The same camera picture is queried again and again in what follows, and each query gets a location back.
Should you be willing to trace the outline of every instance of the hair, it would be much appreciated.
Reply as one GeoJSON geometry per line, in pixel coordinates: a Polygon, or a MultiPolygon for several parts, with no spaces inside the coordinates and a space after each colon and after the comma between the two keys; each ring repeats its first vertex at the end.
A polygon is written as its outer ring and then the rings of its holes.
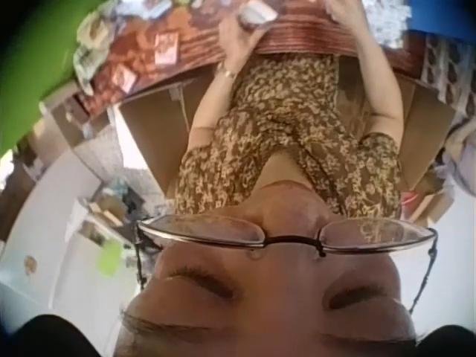
{"type": "Polygon", "coordinates": [[[440,327],[418,343],[415,356],[476,356],[476,335],[460,326],[440,327]]]}

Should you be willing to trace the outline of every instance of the white cloth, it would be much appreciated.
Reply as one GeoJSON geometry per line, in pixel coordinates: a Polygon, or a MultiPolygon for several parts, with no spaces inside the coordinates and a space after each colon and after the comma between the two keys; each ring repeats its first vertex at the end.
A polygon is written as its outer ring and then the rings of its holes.
{"type": "Polygon", "coordinates": [[[403,47],[403,33],[408,29],[411,8],[405,0],[363,0],[370,30],[380,45],[403,47]]]}

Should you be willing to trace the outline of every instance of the floral dress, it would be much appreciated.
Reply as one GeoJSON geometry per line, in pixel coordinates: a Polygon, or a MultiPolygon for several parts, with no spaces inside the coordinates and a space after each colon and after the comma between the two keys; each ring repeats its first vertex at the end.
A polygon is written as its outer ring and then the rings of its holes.
{"type": "Polygon", "coordinates": [[[353,137],[338,117],[337,93],[337,57],[253,58],[211,143],[182,159],[176,213],[239,204],[250,196],[270,156],[285,150],[334,213],[395,217],[400,202],[396,143],[379,133],[360,141],[353,137]]]}

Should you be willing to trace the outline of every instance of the wrist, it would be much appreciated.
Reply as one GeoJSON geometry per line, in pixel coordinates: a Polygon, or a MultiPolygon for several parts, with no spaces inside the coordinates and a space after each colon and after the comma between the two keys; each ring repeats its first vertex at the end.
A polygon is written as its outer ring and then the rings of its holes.
{"type": "Polygon", "coordinates": [[[245,66],[245,63],[246,61],[242,59],[225,58],[223,61],[223,67],[225,67],[226,70],[233,72],[235,75],[238,75],[245,66]]]}
{"type": "Polygon", "coordinates": [[[358,30],[353,30],[351,32],[354,40],[357,42],[357,46],[364,45],[369,41],[375,41],[372,33],[370,32],[369,27],[359,28],[358,30]]]}

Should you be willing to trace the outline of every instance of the table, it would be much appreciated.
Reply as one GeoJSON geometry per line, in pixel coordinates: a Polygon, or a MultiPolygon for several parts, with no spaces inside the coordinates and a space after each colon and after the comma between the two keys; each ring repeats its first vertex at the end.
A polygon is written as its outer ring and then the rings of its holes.
{"type": "MultiPolygon", "coordinates": [[[[225,7],[218,0],[205,0],[198,10],[174,7],[154,21],[130,19],[111,46],[106,63],[96,73],[92,85],[94,96],[79,93],[77,99],[93,118],[108,106],[128,95],[169,80],[178,74],[217,63],[223,59],[218,45],[218,24],[224,15],[245,0],[231,0],[225,7]],[[157,67],[154,62],[154,38],[158,33],[178,31],[180,47],[178,62],[157,67]],[[115,86],[112,73],[123,64],[138,78],[129,93],[115,86]]],[[[279,14],[273,28],[257,47],[259,54],[308,52],[316,54],[356,55],[351,36],[332,22],[321,1],[266,0],[279,14]]],[[[407,36],[405,48],[387,51],[393,68],[411,78],[419,78],[425,50],[425,38],[418,33],[407,36]]]]}

